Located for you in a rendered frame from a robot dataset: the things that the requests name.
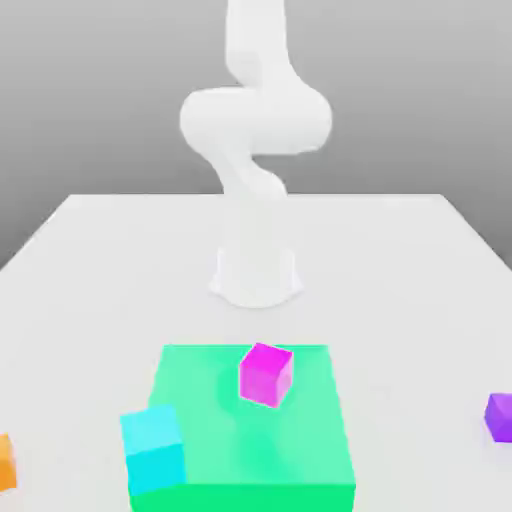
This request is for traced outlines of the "small magenta cube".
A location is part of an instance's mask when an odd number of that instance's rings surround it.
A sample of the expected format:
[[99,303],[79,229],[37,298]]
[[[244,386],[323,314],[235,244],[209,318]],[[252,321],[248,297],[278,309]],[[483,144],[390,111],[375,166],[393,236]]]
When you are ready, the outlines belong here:
[[255,343],[239,364],[239,395],[245,400],[278,408],[293,383],[294,353]]

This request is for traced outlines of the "small cyan cube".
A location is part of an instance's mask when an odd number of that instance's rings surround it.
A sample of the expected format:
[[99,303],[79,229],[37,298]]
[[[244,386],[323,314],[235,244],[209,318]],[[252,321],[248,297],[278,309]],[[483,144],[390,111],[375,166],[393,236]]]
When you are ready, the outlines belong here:
[[123,414],[120,426],[132,497],[186,481],[184,443],[172,405]]

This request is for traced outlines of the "small purple cube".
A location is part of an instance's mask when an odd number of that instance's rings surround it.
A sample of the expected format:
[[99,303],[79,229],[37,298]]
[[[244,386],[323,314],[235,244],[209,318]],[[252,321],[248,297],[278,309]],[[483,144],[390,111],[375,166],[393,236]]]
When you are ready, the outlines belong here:
[[484,419],[495,442],[512,443],[512,393],[491,393]]

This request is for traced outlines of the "small orange cube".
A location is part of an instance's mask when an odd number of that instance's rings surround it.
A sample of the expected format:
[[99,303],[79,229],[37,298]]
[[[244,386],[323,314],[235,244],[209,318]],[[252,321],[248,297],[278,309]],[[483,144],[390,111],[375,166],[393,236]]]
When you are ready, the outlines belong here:
[[17,486],[17,473],[12,442],[0,434],[0,492]]

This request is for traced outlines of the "large green box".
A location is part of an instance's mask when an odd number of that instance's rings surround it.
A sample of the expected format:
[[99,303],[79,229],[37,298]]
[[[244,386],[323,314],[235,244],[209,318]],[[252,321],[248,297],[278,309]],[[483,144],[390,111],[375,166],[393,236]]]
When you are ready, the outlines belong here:
[[356,481],[331,357],[293,345],[277,408],[240,397],[246,345],[167,345],[148,404],[174,407],[186,481],[132,496],[133,512],[352,512]]

